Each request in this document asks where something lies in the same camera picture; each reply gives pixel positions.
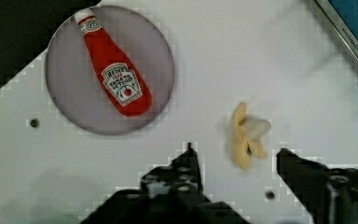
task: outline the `table surface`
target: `table surface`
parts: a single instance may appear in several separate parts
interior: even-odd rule
[[[253,223],[310,223],[276,174],[281,147],[358,168],[358,71],[307,0],[103,1],[139,11],[166,35],[176,84],[165,112],[136,132],[88,133],[54,106],[46,52],[0,90],[0,224],[78,223],[118,189],[137,188],[186,142],[200,155],[205,194]],[[268,119],[266,160],[244,172],[229,157],[231,113],[246,102]],[[38,118],[38,129],[29,120]],[[277,197],[269,202],[266,189]]]

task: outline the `red ketchup bottle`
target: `red ketchup bottle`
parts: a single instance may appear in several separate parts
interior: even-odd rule
[[[78,11],[75,20],[84,36],[97,78],[110,101],[127,117],[142,115],[152,105],[152,96],[135,66],[91,10]]]

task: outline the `plate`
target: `plate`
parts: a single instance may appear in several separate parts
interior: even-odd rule
[[[156,25],[135,11],[124,7],[91,10],[140,72],[153,96],[152,106],[134,118],[116,110],[95,75],[73,17],[60,27],[48,46],[48,92],[62,114],[82,129],[106,135],[139,130],[155,120],[170,100],[174,83],[170,45]]]

